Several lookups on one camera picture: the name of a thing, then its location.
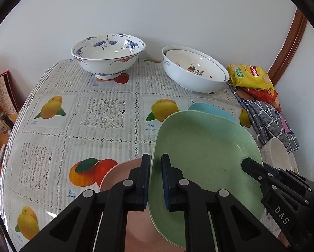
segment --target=gray checkered cloth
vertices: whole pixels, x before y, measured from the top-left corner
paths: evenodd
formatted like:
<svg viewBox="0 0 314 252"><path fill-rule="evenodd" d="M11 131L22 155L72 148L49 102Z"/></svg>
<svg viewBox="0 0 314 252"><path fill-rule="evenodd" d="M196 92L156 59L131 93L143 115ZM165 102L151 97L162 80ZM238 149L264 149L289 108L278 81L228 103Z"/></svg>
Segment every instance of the gray checkered cloth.
<svg viewBox="0 0 314 252"><path fill-rule="evenodd" d="M240 105L247 111L249 119L257 134L258 140L264 145L271 138L277 137L283 143L287 152L299 149L299 143L292 129L284 129L280 113L270 104L258 100L241 99L235 88L228 82L228 87L233 92Z"/></svg>

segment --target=wooden trim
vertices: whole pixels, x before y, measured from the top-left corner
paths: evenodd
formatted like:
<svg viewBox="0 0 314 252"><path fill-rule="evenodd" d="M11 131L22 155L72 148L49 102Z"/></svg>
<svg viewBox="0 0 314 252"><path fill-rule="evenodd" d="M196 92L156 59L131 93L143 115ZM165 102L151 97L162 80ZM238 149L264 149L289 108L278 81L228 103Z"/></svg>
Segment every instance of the wooden trim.
<svg viewBox="0 0 314 252"><path fill-rule="evenodd" d="M268 75L274 86L277 84L293 58L304 34L307 22L308 20L304 14L299 9L296 9L293 23L291 24L283 47L268 71Z"/></svg>

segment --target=red chip bag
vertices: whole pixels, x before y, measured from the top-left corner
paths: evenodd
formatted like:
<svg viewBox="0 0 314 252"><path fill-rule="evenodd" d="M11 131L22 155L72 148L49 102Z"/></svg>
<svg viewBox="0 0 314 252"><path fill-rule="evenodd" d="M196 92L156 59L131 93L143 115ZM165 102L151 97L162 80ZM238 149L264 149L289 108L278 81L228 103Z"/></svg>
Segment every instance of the red chip bag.
<svg viewBox="0 0 314 252"><path fill-rule="evenodd" d="M268 88L266 90L256 90L252 88L242 88L242 90L259 101L269 103L271 106L275 107L276 110L281 112L278 93L274 89Z"/></svg>

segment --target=snack bag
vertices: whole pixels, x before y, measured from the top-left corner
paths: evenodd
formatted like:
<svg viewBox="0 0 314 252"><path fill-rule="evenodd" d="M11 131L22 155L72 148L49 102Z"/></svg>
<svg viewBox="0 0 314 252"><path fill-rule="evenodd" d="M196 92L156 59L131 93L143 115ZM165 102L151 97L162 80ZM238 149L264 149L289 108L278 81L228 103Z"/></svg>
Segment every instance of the snack bag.
<svg viewBox="0 0 314 252"><path fill-rule="evenodd" d="M256 90L252 88L242 88L242 90L259 101L269 103L279 112L282 111L278 101L278 93L274 89L268 88L266 90Z"/></svg>
<svg viewBox="0 0 314 252"><path fill-rule="evenodd" d="M252 65L230 64L227 67L230 81L234 87L241 86L265 90L274 89L273 84L262 67Z"/></svg>

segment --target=book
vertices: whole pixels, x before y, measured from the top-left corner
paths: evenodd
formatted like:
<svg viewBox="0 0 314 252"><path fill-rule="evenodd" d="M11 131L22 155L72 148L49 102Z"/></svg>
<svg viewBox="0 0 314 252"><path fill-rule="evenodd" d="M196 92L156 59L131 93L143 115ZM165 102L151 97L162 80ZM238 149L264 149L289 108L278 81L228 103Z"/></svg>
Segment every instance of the book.
<svg viewBox="0 0 314 252"><path fill-rule="evenodd" d="M13 93L9 71L0 75L0 107L6 114L19 112L18 104Z"/></svg>

